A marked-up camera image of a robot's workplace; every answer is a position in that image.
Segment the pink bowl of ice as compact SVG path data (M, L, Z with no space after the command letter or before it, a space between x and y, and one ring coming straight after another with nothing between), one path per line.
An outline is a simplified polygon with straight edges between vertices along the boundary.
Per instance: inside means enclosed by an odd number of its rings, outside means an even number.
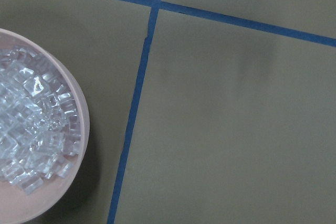
M90 120L69 70L29 39L1 30L1 223L24 223L69 189Z

